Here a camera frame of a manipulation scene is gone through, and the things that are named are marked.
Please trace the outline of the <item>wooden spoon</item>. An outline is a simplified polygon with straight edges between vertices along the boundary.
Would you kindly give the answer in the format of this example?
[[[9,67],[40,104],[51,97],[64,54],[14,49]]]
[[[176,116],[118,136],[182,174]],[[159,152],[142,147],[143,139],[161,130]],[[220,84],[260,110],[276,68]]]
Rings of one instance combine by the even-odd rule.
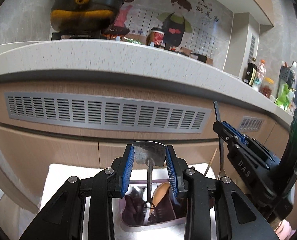
[[[155,217],[162,218],[165,215],[170,207],[169,201],[169,182],[161,183],[154,191],[152,197],[152,205],[154,209],[151,213],[154,213]]]

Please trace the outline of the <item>black shovel-shaped spoon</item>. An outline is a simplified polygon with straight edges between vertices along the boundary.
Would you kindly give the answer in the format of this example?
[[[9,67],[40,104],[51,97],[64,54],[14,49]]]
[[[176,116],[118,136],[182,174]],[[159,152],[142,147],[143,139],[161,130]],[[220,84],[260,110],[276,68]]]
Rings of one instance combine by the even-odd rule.
[[[153,167],[163,167],[166,155],[166,146],[154,141],[136,141],[133,143],[135,161],[139,165],[147,165],[147,200],[152,208],[152,172]]]

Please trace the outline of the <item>wooden chopstick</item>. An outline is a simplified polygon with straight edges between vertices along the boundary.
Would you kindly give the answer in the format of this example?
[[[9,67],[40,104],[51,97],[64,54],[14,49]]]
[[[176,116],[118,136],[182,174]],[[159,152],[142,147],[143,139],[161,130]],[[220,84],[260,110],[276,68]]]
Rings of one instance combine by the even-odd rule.
[[[204,176],[205,176],[205,177],[206,177],[206,175],[207,175],[209,169],[210,169],[211,166],[212,166],[212,163],[213,163],[213,160],[214,160],[214,158],[215,158],[215,156],[216,156],[217,150],[218,150],[218,148],[215,149],[215,151],[213,152],[213,155],[212,155],[212,157],[211,157],[211,159],[210,159],[210,161],[209,161],[209,163],[208,163],[208,166],[207,166],[207,168],[206,168],[206,170],[205,170],[205,172],[204,172]]]

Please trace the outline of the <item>long black plastic spoon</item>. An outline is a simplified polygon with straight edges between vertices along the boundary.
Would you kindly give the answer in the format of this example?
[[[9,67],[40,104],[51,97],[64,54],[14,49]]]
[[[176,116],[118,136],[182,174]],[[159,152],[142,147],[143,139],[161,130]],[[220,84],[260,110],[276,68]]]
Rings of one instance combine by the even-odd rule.
[[[214,105],[214,111],[215,111],[216,121],[221,121],[217,101],[213,101],[213,105]],[[219,171],[219,175],[217,177],[218,180],[220,180],[222,177],[225,177],[226,176],[225,169],[224,169],[225,156],[224,156],[224,146],[223,146],[223,143],[224,143],[223,139],[221,137],[219,137],[220,171]]]

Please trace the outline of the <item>white plastic spoon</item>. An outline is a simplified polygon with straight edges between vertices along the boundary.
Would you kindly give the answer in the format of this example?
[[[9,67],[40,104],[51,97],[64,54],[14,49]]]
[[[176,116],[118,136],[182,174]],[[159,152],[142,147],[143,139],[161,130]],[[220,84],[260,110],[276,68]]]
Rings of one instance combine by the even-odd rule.
[[[152,205],[152,198],[151,192],[149,191],[148,187],[144,188],[142,193],[142,200],[144,201],[144,218],[143,218],[143,225],[147,225],[149,223],[149,217],[151,215],[152,210],[154,209]]]

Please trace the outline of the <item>small grey vent grille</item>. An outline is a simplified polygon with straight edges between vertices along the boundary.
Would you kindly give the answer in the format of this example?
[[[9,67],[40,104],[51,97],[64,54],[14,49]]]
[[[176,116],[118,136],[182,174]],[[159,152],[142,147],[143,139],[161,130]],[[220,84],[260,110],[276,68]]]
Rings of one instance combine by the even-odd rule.
[[[258,132],[261,129],[264,119],[252,116],[243,116],[238,130],[242,133]]]

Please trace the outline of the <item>maroon plastic utensil holder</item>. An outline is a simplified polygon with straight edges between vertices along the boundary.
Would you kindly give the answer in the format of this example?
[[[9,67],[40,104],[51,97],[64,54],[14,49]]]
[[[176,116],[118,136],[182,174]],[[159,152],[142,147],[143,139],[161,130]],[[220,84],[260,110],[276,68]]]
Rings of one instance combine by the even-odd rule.
[[[152,183],[153,203],[147,207],[147,185],[143,181],[131,181],[124,198],[118,200],[120,225],[124,231],[140,232],[149,229],[167,228],[186,222],[188,198],[177,198],[170,188],[162,196],[155,192],[162,184],[170,185],[168,179],[154,180]]]

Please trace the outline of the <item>yellow lid jar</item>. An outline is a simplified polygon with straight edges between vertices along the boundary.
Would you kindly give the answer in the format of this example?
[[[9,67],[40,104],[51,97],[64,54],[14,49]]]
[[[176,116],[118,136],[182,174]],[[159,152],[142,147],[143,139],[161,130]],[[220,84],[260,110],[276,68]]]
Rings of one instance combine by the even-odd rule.
[[[265,77],[261,83],[259,92],[269,99],[271,97],[273,88],[274,81],[269,77]]]

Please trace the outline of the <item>dark soy sauce bottle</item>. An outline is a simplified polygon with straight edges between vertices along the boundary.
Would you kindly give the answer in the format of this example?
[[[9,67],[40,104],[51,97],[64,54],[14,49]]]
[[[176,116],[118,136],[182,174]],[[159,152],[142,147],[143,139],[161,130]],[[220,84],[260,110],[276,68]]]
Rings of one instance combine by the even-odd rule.
[[[248,84],[249,86],[253,85],[255,75],[256,75],[256,72],[257,72],[257,65],[255,63],[256,63],[256,58],[253,57],[248,62],[244,77],[242,79],[242,81],[244,83]]]

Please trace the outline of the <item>long grey vent grille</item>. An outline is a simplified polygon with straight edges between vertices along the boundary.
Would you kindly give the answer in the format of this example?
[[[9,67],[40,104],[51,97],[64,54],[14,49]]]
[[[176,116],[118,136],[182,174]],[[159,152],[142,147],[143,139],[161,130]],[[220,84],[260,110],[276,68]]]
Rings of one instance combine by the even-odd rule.
[[[201,133],[211,109],[112,96],[6,92],[8,116],[41,124],[149,133]]]

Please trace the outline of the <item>green vegetable bag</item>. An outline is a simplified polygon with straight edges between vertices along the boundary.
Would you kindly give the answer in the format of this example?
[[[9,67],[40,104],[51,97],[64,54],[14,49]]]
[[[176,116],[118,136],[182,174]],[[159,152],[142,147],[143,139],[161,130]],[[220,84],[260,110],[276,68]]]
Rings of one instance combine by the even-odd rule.
[[[275,100],[275,104],[284,111],[287,111],[294,97],[295,90],[292,87],[290,87],[287,83],[285,83],[283,84],[281,92]]]

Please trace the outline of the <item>orange cap bottle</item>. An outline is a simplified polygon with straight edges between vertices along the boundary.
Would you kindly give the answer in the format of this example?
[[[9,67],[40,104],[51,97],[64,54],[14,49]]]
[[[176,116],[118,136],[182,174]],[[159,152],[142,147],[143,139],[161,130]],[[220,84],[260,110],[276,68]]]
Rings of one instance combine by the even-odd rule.
[[[265,60],[263,59],[260,60],[259,65],[257,67],[257,72],[255,74],[255,78],[253,81],[252,88],[257,92],[259,91],[260,85],[266,75],[265,63],[266,63]]]

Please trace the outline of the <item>black utensil rack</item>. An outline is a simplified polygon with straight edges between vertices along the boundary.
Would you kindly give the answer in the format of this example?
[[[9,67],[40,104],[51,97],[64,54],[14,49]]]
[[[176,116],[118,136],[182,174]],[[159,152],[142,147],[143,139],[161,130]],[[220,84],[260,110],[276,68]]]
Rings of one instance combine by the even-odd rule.
[[[287,84],[289,88],[293,87],[296,80],[295,69],[297,68],[297,62],[292,61],[290,65],[286,62],[282,62],[280,73],[279,73],[279,83],[281,85]]]

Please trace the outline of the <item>red paper cup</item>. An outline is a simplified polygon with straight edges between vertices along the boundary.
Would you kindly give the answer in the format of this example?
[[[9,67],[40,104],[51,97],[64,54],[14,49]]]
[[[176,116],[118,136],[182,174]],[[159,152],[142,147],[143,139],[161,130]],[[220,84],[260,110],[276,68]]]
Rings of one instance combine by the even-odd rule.
[[[149,34],[149,44],[153,43],[154,47],[160,47],[164,39],[164,32],[162,28],[153,27]]]

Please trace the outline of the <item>black and yellow pan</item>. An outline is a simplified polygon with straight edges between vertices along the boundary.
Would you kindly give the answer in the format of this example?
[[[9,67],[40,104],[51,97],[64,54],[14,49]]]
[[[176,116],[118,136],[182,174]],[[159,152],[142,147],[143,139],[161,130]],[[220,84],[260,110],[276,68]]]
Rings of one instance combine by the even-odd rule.
[[[114,25],[125,0],[53,0],[52,28],[58,32],[94,33]]]

